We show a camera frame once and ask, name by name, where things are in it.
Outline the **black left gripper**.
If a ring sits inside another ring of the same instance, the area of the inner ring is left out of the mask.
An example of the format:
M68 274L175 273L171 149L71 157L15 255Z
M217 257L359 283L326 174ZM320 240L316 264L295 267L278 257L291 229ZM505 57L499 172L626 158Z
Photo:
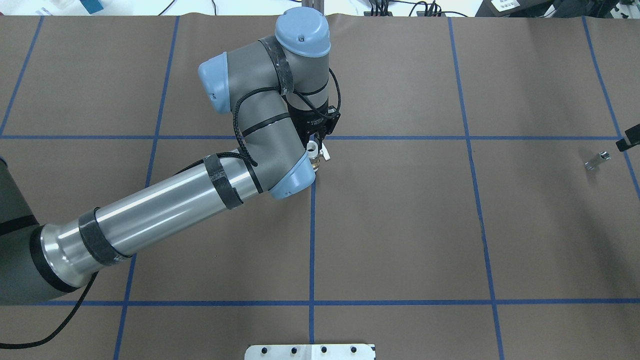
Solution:
M311 137L324 141L326 136L331 135L338 125L341 105L341 101L338 101L337 106L329 105L329 102L325 101L318 108L301 109L293 104L290 96L286 96L288 114L301 143L309 142Z

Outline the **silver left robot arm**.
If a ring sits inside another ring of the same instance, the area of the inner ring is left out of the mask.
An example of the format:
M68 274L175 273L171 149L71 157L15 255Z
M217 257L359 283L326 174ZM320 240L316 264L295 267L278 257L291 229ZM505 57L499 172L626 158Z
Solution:
M1 304L32 305L87 286L97 273L258 194L285 199L313 184L310 137L335 129L330 27L313 7L286 10L274 34L204 61L211 105L231 114L238 147L66 224L40 224L1 160Z

